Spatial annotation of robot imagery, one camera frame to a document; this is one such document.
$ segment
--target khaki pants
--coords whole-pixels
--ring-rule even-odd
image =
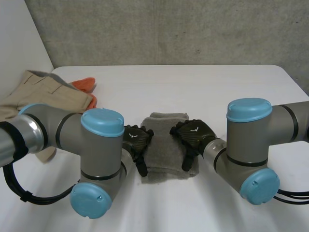
[[[20,85],[7,98],[0,102],[0,121],[18,115],[28,104],[45,103],[52,107],[83,113],[90,104],[92,97],[79,90],[64,86],[53,78],[39,77],[31,71],[25,71]],[[55,153],[55,148],[36,154],[45,162]]]

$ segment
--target gray wall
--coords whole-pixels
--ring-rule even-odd
[[[275,64],[309,93],[308,0],[26,0],[54,67]]]

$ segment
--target gray towel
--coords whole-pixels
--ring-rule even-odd
[[[178,122],[189,119],[187,114],[152,113],[143,120],[142,126],[152,129],[154,136],[149,144],[144,160],[148,175],[142,178],[143,183],[158,183],[167,179],[187,179],[198,174],[198,161],[195,159],[190,171],[182,170],[185,147],[169,131]]]

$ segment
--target table surface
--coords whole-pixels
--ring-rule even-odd
[[[125,124],[140,124],[151,112],[188,113],[202,119],[225,139],[226,107],[234,99],[258,97],[273,105],[308,101],[308,96],[280,67],[272,65],[179,65],[61,67],[53,71],[67,82],[94,77],[97,107],[120,112]],[[281,188],[309,190],[309,145],[304,142],[270,147],[270,168]],[[61,150],[48,164],[33,154],[17,162],[24,189],[37,196],[61,193],[80,175],[77,155]],[[142,184],[135,168],[111,209],[95,220],[83,218],[69,198],[50,205],[23,203],[0,175],[2,232],[294,232],[308,231],[309,205],[276,200],[254,206],[242,199],[205,161],[188,180]]]

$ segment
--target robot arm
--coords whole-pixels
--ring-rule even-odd
[[[309,192],[280,190],[279,177],[267,167],[270,145],[308,142],[309,101],[272,106],[264,99],[238,99],[228,105],[226,116],[227,143],[216,138],[200,120],[181,125],[184,130],[177,129],[177,134],[186,147],[198,147],[204,160],[250,203],[266,203],[272,198],[285,203],[309,203],[276,197],[276,193],[280,193],[304,200]],[[192,138],[199,142],[198,146],[192,143]]]
[[[34,104],[0,128],[0,166],[48,146],[81,157],[81,179],[70,203],[84,217],[105,214],[133,164],[132,155],[122,149],[124,119],[115,111],[93,109],[81,115]]]

